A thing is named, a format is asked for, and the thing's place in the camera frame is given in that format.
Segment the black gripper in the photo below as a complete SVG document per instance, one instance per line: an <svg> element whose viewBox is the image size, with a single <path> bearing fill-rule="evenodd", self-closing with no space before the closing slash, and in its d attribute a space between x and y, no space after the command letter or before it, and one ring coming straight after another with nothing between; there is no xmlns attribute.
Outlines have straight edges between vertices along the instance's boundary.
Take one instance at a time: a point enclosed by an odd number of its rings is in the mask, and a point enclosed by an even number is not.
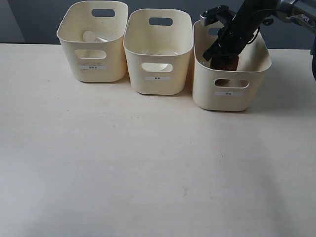
<svg viewBox="0 0 316 237"><path fill-rule="evenodd" d="M210 61L213 57L239 55L259 27L257 10L256 7L241 7L237 13L227 9L219 14L224 27L215 43L203 53L203 58Z"/></svg>

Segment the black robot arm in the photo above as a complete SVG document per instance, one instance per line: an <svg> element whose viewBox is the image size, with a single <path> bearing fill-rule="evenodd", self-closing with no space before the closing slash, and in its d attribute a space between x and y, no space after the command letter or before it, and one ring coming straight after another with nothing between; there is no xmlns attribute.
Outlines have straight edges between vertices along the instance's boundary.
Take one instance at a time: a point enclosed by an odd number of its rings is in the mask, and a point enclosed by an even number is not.
<svg viewBox="0 0 316 237"><path fill-rule="evenodd" d="M200 15L202 26L220 22L223 27L215 42L204 51L203 58L216 70L236 69L239 55L252 44L261 25L269 26L274 18L294 23L312 33L316 31L314 0L245 0L237 12L219 5Z"/></svg>

